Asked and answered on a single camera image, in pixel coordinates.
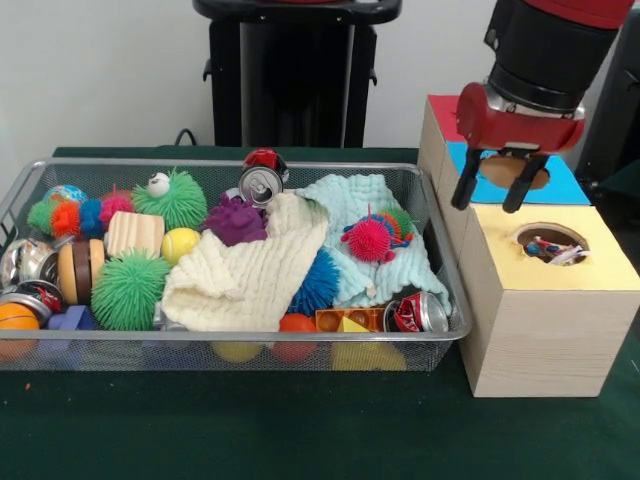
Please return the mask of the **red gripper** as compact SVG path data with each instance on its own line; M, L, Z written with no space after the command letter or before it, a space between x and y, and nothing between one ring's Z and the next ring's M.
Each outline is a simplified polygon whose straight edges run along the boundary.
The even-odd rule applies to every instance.
M468 207L477 184L481 150L564 152L578 142L584 127L583 105L567 114L544 112L503 98L487 83L466 85L457 102L457 132L469 148L451 205L456 209ZM518 211L532 187L542 188L548 183L548 159L548 155L535 155L525 161L503 202L506 213Z

